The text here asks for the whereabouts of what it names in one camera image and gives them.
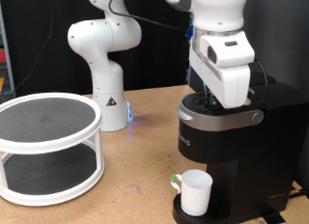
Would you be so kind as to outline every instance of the tabletop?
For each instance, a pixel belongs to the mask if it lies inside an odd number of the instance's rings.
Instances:
[[[5,224],[176,224],[173,174],[206,170],[178,151],[181,98],[193,93],[188,86],[125,92],[134,121],[116,132],[102,132],[105,172],[90,191],[63,204],[31,208],[0,199],[0,223]],[[287,223],[309,223],[305,196],[290,200],[281,212]],[[263,218],[245,222],[266,224]]]

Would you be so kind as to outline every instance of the black mesh surface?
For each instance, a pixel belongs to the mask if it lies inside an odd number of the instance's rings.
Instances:
[[[15,142],[43,142],[70,136],[96,117],[88,104],[69,98],[25,101],[0,112],[0,138]]]
[[[4,164],[10,190],[27,195],[65,191],[90,178],[96,153],[84,144],[51,154],[14,154]]]

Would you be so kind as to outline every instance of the single-serve coffee machine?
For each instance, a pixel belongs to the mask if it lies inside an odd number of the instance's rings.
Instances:
[[[257,96],[264,84],[251,85]],[[179,224],[234,224],[268,218],[288,204],[309,121],[309,97],[272,82],[266,100],[235,109],[207,106],[205,93],[181,101],[179,151],[208,164],[213,179],[208,211],[191,216],[174,200]]]

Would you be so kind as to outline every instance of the black cable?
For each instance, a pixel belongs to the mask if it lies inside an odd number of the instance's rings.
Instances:
[[[10,95],[10,98],[9,100],[12,99],[13,97],[13,94],[19,89],[19,87],[21,87],[31,76],[32,74],[35,72],[35,69],[36,69],[36,66],[37,66],[37,63],[40,59],[40,56],[42,54],[42,51],[45,49],[45,47],[47,46],[48,42],[50,41],[51,37],[52,37],[52,33],[53,33],[53,29],[52,29],[52,26],[53,26],[53,21],[54,21],[54,1],[53,0],[50,0],[50,6],[51,6],[51,12],[50,12],[50,32],[49,32],[49,37],[47,38],[47,40],[45,41],[45,43],[43,44],[43,46],[41,47],[38,55],[37,55],[37,58],[36,58],[36,61],[30,71],[30,73],[28,74],[28,76],[26,76],[19,84],[17,87],[15,87],[14,91],[11,93]]]
[[[180,30],[180,31],[185,31],[185,32],[187,31],[186,28],[181,28],[181,27],[175,27],[175,26],[171,26],[171,25],[167,25],[167,24],[162,24],[162,23],[159,23],[159,22],[156,22],[156,21],[152,21],[152,20],[149,20],[147,18],[139,17],[139,16],[136,16],[136,15],[132,15],[132,14],[119,14],[119,13],[114,12],[112,10],[112,8],[111,8],[112,2],[113,2],[113,0],[110,0],[109,4],[108,4],[108,8],[109,8],[109,10],[110,10],[110,12],[112,14],[139,19],[139,20],[142,20],[142,21],[145,21],[145,22],[149,22],[151,24],[154,24],[154,25],[157,25],[157,26],[160,26],[160,27],[163,27],[163,28],[169,28],[169,29]]]
[[[260,68],[263,72],[264,80],[265,80],[265,92],[264,92],[264,95],[263,95],[261,100],[257,100],[257,98],[251,92],[249,92],[248,97],[249,97],[249,99],[254,100],[257,103],[263,103],[265,101],[265,99],[267,98],[267,95],[268,95],[267,71],[265,70],[263,64],[259,60],[254,59],[254,61],[260,66]]]

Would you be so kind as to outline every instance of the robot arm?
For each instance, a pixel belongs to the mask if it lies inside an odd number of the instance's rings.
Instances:
[[[174,9],[192,12],[194,32],[190,64],[225,108],[247,100],[255,53],[243,26],[246,0],[166,0]]]
[[[89,64],[93,79],[93,100],[104,116],[101,130],[119,130],[130,121],[128,102],[124,99],[124,73],[120,65],[108,59],[107,53],[137,46],[142,32],[134,19],[110,13],[109,0],[90,2],[104,10],[105,19],[73,24],[69,29],[68,41],[72,50]],[[114,0],[113,9],[127,14],[124,0]]]

